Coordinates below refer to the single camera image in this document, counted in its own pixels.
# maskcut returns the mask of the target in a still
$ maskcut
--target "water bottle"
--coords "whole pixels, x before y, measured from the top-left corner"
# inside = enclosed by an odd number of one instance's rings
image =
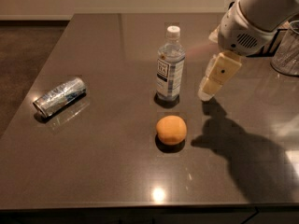
[[[185,61],[179,38],[179,27],[169,26],[166,43],[158,49],[157,96],[162,101],[173,102],[179,95]]]

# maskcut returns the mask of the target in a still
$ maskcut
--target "bottle cap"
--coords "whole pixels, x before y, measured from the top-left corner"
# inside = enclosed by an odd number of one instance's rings
[[[180,29],[178,26],[169,26],[167,28],[166,37],[168,39],[179,39],[180,37]]]

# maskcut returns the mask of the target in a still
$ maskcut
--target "brown carpet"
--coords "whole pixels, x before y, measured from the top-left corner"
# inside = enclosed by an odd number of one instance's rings
[[[65,26],[0,26],[0,138]]]

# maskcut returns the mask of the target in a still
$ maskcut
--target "soda can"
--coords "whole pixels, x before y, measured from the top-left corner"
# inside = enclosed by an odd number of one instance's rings
[[[43,118],[48,118],[84,93],[84,82],[75,77],[41,96],[33,105]]]

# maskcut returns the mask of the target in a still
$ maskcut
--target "glass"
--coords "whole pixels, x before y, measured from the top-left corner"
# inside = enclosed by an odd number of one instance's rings
[[[299,76],[299,21],[290,22],[271,65],[281,74]]]

